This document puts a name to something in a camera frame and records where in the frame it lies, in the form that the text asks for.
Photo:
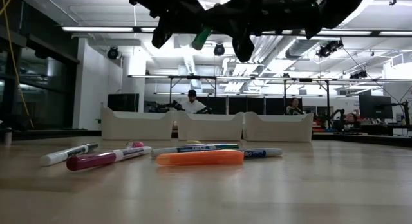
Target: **green marker cap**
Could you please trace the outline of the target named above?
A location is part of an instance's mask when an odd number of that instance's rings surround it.
[[[203,45],[205,45],[207,38],[209,37],[209,35],[212,33],[212,29],[208,28],[208,27],[204,27],[203,31],[201,31],[201,33],[199,33],[198,35],[196,35],[196,37],[194,38],[193,42],[192,42],[192,47],[195,50],[201,50],[203,48]]]
[[[238,149],[237,144],[213,144],[217,149]]]

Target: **yellow cable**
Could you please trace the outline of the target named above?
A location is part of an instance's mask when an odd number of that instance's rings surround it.
[[[32,128],[34,128],[33,121],[32,121],[32,119],[30,118],[30,114],[29,114],[28,109],[27,109],[26,101],[24,100],[23,91],[22,91],[22,89],[21,89],[21,87],[20,87],[20,77],[19,77],[19,72],[17,71],[17,66],[16,66],[15,59],[14,59],[12,36],[10,35],[10,29],[9,29],[9,26],[8,26],[8,17],[7,17],[6,7],[7,7],[6,0],[3,0],[3,9],[0,11],[0,15],[1,15],[1,13],[3,13],[3,11],[4,11],[4,13],[5,13],[5,20],[6,20],[6,29],[7,29],[8,43],[9,43],[9,45],[10,45],[10,53],[12,54],[13,67],[14,67],[15,77],[16,77],[16,79],[17,79],[17,84],[18,84],[19,91],[20,91],[21,101],[23,102],[24,108],[25,108],[25,110],[26,110],[26,114],[27,114],[27,116],[28,116],[29,119],[30,119],[30,124],[32,125]]]
[[[0,10],[0,15],[3,14],[3,12],[6,10],[8,4],[10,3],[11,0],[7,0],[6,4],[3,3],[3,8]]]

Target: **orange highlighter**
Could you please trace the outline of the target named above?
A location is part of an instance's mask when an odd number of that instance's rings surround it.
[[[243,157],[243,152],[234,150],[195,151],[160,154],[156,162],[162,166],[236,165],[243,163]]]

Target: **wooden table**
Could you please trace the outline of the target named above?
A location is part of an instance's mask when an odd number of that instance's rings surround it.
[[[412,152],[313,141],[244,142],[280,147],[282,158],[238,166],[159,167],[150,156],[71,172],[40,156],[99,137],[13,142],[0,149],[0,223],[411,223]],[[182,144],[147,142],[154,148]]]

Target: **pink marker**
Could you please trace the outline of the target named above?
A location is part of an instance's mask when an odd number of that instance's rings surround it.
[[[71,171],[89,169],[91,167],[107,165],[119,162],[121,160],[130,159],[136,156],[149,154],[151,151],[151,147],[137,147],[130,149],[114,150],[111,152],[91,156],[75,156],[69,158],[69,160],[66,162],[66,167]]]

